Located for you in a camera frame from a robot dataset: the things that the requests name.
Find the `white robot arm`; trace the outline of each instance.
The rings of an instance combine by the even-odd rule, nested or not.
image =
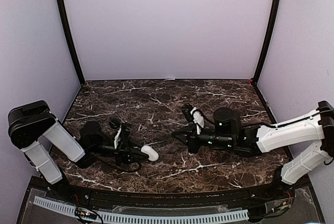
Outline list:
[[[75,137],[66,131],[58,119],[50,113],[44,101],[14,108],[8,115],[8,121],[12,143],[26,155],[33,166],[52,185],[62,183],[66,181],[66,178],[39,142],[40,136],[47,138],[69,160],[81,168],[88,167],[95,161],[85,154]]]
[[[327,101],[319,102],[318,106],[308,114],[278,124],[242,126],[240,115],[229,108],[217,109],[212,122],[200,110],[186,104],[182,112],[190,125],[172,135],[192,153],[205,145],[229,149],[242,157],[258,156],[279,147],[313,140],[300,155],[276,171],[280,173],[280,182],[289,186],[334,157],[334,109]],[[213,124],[214,129],[198,124],[204,119]]]

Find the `white cable tray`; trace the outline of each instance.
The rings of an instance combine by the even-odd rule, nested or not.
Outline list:
[[[74,205],[56,202],[39,196],[35,196],[33,203],[56,213],[76,218],[74,215],[76,206]],[[102,217],[104,223],[110,224],[221,224],[249,219],[248,210],[196,216],[139,216],[114,214],[104,211],[98,211],[98,214]],[[101,220],[97,218],[95,222],[101,223]]]

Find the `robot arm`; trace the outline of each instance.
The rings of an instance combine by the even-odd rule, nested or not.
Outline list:
[[[186,104],[182,112],[190,126],[172,135],[187,145],[189,152],[197,153],[200,146],[206,145],[229,149],[242,157],[258,156],[279,147],[313,140],[299,156],[276,171],[281,183],[292,185],[316,166],[334,157],[334,109],[327,101],[318,105],[316,110],[295,119],[253,127],[242,127],[236,111],[219,108],[213,114],[214,129],[203,126],[198,133],[196,122],[201,122],[199,117],[204,118],[204,115],[201,113],[195,118],[193,107]]]
[[[50,113],[45,101],[14,108],[8,115],[8,121],[12,143],[28,157],[51,185],[66,178],[38,141],[39,137],[47,138],[81,168],[95,162],[90,155],[85,154],[75,137]]]
[[[111,124],[119,128],[114,140],[101,131],[98,122],[88,122],[80,130],[79,141],[67,131],[61,122],[50,112],[45,101],[38,101],[14,108],[8,115],[9,136],[12,143],[20,149],[35,168],[55,188],[69,186],[66,176],[44,149],[38,138],[43,136],[55,145],[67,158],[80,168],[87,168],[96,162],[92,154],[115,157],[116,164],[130,164],[143,159],[155,161],[159,155],[149,146],[140,146],[130,140],[129,123]],[[68,190],[56,189],[64,198]]]

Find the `white object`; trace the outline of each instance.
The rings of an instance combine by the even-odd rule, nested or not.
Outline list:
[[[279,124],[273,124],[273,126],[300,120],[314,115],[317,112],[319,111],[313,110],[308,114]],[[261,152],[269,152],[273,149],[293,145],[299,142],[323,139],[323,127],[318,124],[318,121],[320,121],[320,115],[281,128],[261,126],[256,135],[259,139],[257,146]]]
[[[332,158],[327,152],[320,150],[320,147],[321,140],[317,140],[292,161],[284,164],[281,172],[282,182],[292,185],[316,166]]]
[[[196,132],[200,134],[201,129],[205,127],[204,117],[200,114],[200,112],[196,111],[197,108],[193,108],[190,113],[194,117],[193,122],[196,125]]]
[[[45,131],[42,136],[47,138],[73,162],[77,162],[85,155],[83,148],[58,121]]]
[[[140,151],[147,154],[150,161],[156,161],[159,158],[159,154],[150,146],[142,146]]]
[[[62,179],[63,176],[59,167],[54,163],[50,154],[38,140],[30,146],[22,148],[21,151],[28,156],[35,165],[36,170],[40,171],[50,184],[54,184]]]
[[[114,138],[114,148],[115,148],[115,150],[117,149],[118,142],[120,142],[120,140],[121,140],[121,138],[120,138],[121,131],[122,131],[122,128],[120,127],[117,131],[117,134],[116,134],[115,138]]]

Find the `black frame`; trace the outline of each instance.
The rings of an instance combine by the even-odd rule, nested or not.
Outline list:
[[[47,189],[48,183],[43,178],[32,176],[28,188],[26,190],[22,206],[17,219],[20,224],[25,212],[29,193],[32,188],[46,192],[46,196],[50,198],[60,199],[52,191]],[[317,214],[321,223],[325,223],[324,217],[320,210],[319,202],[310,183],[308,176],[302,177],[295,184],[295,188],[308,186],[316,206]],[[215,205],[228,205],[229,209],[258,209],[264,206],[266,201],[256,201],[253,194],[258,195],[263,190],[267,190],[270,184],[254,186],[250,188],[242,188],[235,190],[217,191],[213,193],[195,193],[189,194],[145,194],[145,193],[126,193],[108,190],[97,190],[92,188],[73,186],[79,198],[83,199],[88,195],[88,199],[79,203],[93,210],[113,209],[114,206],[137,206],[137,207],[153,207],[153,208],[185,208],[185,207],[202,207]],[[285,195],[277,196],[275,199],[286,198]]]
[[[64,34],[65,34],[67,46],[69,49],[69,53],[71,55],[71,59],[72,59],[75,71],[77,73],[78,79],[80,81],[80,84],[83,85],[86,81],[85,81],[84,74],[80,66],[77,52],[74,47],[74,42],[73,42],[70,27],[69,27],[68,19],[67,19],[65,3],[64,3],[64,0],[57,0],[57,3],[58,3],[59,15],[62,20]]]
[[[263,106],[265,107],[266,112],[267,112],[267,114],[268,114],[272,123],[276,123],[276,119],[275,119],[275,117],[274,117],[274,115],[273,115],[273,113],[272,113],[272,111],[269,107],[269,104],[266,102],[266,100],[264,99],[261,91],[258,89],[257,83],[260,79],[261,72],[262,72],[262,69],[264,67],[264,63],[265,63],[266,56],[267,56],[267,53],[268,53],[268,49],[269,49],[269,46],[270,46],[270,41],[271,41],[271,38],[272,38],[273,29],[275,27],[275,22],[276,22],[276,17],[277,17],[279,1],[280,0],[272,0],[271,10],[270,10],[270,15],[269,15],[269,20],[268,20],[268,26],[267,26],[263,46],[262,46],[262,49],[261,49],[261,54],[259,56],[257,67],[256,67],[256,70],[255,70],[255,73],[254,73],[254,77],[250,80],[251,84],[254,87],[255,92],[257,93],[257,95],[260,98]],[[77,55],[76,50],[75,50],[75,46],[74,46],[74,42],[73,42],[72,34],[71,34],[71,31],[70,31],[67,14],[66,14],[64,0],[57,0],[57,4],[58,4],[59,14],[60,14],[60,17],[61,17],[61,21],[62,21],[64,34],[65,34],[66,41],[67,41],[67,45],[68,45],[68,48],[69,48],[69,51],[70,51],[71,59],[72,59],[73,65],[74,65],[75,70],[76,70],[76,74],[78,76],[78,79],[79,79],[81,87],[82,87],[85,84],[86,81],[85,81],[85,78],[84,78],[84,75],[83,75],[83,72],[82,72],[82,69],[81,69],[81,66],[80,66],[78,55]],[[293,159],[292,154],[290,152],[290,149],[288,147],[285,147],[285,152],[287,153],[287,156],[289,157],[290,160]],[[38,189],[46,189],[46,186],[45,186],[44,183],[45,182],[44,182],[43,179],[32,177],[31,182],[30,182],[30,184],[27,188],[25,197],[23,199],[23,203],[22,203],[22,207],[21,207],[21,210],[20,210],[20,214],[19,214],[19,218],[18,218],[17,223],[19,223],[19,220],[22,219],[25,204],[27,202],[30,189],[32,187],[38,188]],[[320,221],[324,223],[325,220],[324,220],[323,214],[320,210],[319,202],[317,200],[316,194],[313,190],[313,187],[312,187],[312,184],[309,180],[308,175],[304,176],[303,179],[298,181],[297,184],[299,185],[299,187],[302,187],[302,186],[305,186],[305,185],[309,186],[312,197],[314,199],[314,202],[315,202],[315,205],[316,205],[316,208],[317,208],[317,212],[318,212],[318,216],[320,218]],[[85,193],[87,191],[87,188],[84,188],[84,187],[83,188],[76,187],[76,188],[79,188],[79,190],[85,191]],[[235,201],[235,200],[238,199],[239,194],[243,194],[244,196],[246,196],[246,195],[249,195],[249,192],[251,192],[251,190],[264,190],[266,188],[267,188],[267,185],[262,185],[262,186],[251,187],[251,188],[243,188],[243,189],[240,189],[240,190],[238,189],[238,190],[223,191],[224,194],[231,193],[231,196],[226,197],[224,200],[227,200],[227,198],[228,198],[229,201],[231,201],[232,199],[234,199],[234,201]],[[89,190],[93,194],[95,192],[96,195],[100,195],[102,197],[101,200],[104,203],[103,203],[102,206],[100,205],[99,207],[109,207],[110,204],[114,202],[112,199],[115,196],[115,192],[109,192],[109,191],[104,191],[104,190],[92,190],[92,189],[89,189]],[[246,196],[246,199],[243,199],[242,202],[240,202],[240,205],[242,205],[244,207],[249,206],[249,200],[250,199]],[[93,202],[94,202],[94,200],[92,200],[92,202],[89,203],[88,205],[90,205],[93,209],[98,209],[97,206],[99,204],[93,204]],[[217,202],[218,201],[213,201],[213,202],[211,202],[211,205],[212,204],[215,205],[215,203],[217,203]]]
[[[271,41],[272,32],[273,32],[273,29],[274,29],[274,26],[275,26],[275,21],[276,21],[276,16],[277,16],[279,3],[280,3],[280,0],[272,0],[271,10],[270,10],[270,15],[269,15],[269,21],[268,21],[268,27],[267,27],[265,39],[264,39],[264,42],[263,42],[263,46],[262,46],[262,50],[261,50],[261,53],[260,53],[259,61],[257,63],[255,74],[254,74],[254,77],[252,78],[252,82],[255,82],[255,83],[257,83],[259,81],[263,66],[265,64],[266,56],[267,56],[270,41]]]

